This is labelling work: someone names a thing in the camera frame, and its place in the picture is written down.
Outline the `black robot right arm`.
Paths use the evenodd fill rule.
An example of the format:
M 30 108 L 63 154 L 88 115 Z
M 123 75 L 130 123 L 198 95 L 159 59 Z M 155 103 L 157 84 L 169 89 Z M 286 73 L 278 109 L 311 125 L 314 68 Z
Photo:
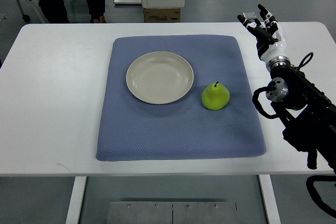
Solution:
M 271 81 L 254 91 L 252 102 L 264 117 L 280 119 L 284 140 L 308 154 L 309 169 L 317 169 L 321 154 L 335 170 L 335 105 L 301 71 L 312 57 L 309 53 L 297 67 L 283 56 L 270 60 Z

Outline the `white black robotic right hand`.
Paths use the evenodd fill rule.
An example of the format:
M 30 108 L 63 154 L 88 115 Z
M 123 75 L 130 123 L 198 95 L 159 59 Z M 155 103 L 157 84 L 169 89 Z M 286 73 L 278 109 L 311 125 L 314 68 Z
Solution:
M 263 21 L 253 21 L 244 15 L 238 15 L 240 23 L 256 38 L 257 53 L 261 61 L 268 63 L 275 57 L 286 57 L 287 40 L 281 24 L 264 6 L 258 4 Z

